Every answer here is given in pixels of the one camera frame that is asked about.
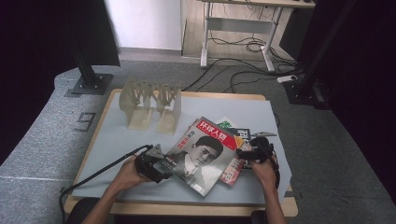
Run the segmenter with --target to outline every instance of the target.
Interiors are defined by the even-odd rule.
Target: magazine cover
[[[251,139],[250,129],[235,128],[236,125],[226,117],[218,120],[217,123],[220,127],[237,136],[235,137],[235,140],[238,148],[241,148],[242,150],[251,150],[251,146],[248,143]],[[233,186],[242,169],[251,169],[251,166],[248,161],[241,160],[238,158],[238,156],[235,156],[228,167],[221,174],[219,180],[230,186]]]
[[[161,165],[206,196],[235,155],[233,134],[200,118],[164,156]]]

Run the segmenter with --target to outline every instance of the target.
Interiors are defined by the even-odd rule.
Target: beige bookend
[[[168,85],[156,84],[158,96],[153,98],[157,102],[160,120],[155,129],[158,133],[175,134],[178,119],[181,114],[180,86],[170,88]]]
[[[147,130],[153,108],[150,106],[153,89],[145,81],[137,83],[129,78],[120,94],[120,110],[125,112],[128,129]]]

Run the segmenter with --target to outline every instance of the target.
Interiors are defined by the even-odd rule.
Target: white metal desk leg
[[[279,19],[280,19],[280,15],[282,14],[282,10],[283,10],[283,7],[278,7],[276,9],[276,14],[275,14],[275,17],[274,17],[274,21],[273,21],[273,25],[271,27],[270,34],[268,36],[267,43],[265,44],[264,47],[262,47],[262,56],[264,56],[264,60],[265,60],[265,63],[267,64],[267,68],[268,68],[269,72],[275,72],[273,63],[271,61],[271,56],[268,53],[268,51],[271,48],[271,43],[272,43],[272,41],[274,39],[276,27],[279,24]]]
[[[201,67],[206,68],[207,66],[207,32],[208,32],[208,24],[209,24],[209,9],[210,3],[206,2],[205,8],[205,22],[204,22],[204,42],[202,43],[202,51],[201,51]]]

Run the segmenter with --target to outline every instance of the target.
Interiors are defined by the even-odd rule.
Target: hand
[[[263,163],[257,163],[256,161],[249,161],[249,163],[264,190],[276,189],[276,174],[273,164],[269,160]]]
[[[120,192],[122,190],[134,187],[140,183],[151,181],[136,171],[136,168],[134,167],[135,159],[136,156],[132,156],[130,159],[124,162],[119,170],[119,173],[111,182],[109,186],[110,188],[115,188],[116,191]]]

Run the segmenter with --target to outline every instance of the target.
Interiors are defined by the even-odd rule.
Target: black pants
[[[82,223],[84,218],[91,212],[99,201],[98,198],[84,198],[74,206],[70,213],[66,224]],[[164,217],[164,216],[114,216],[116,224],[135,224],[135,223],[149,223],[149,224],[266,224],[265,211],[254,211],[251,217]]]

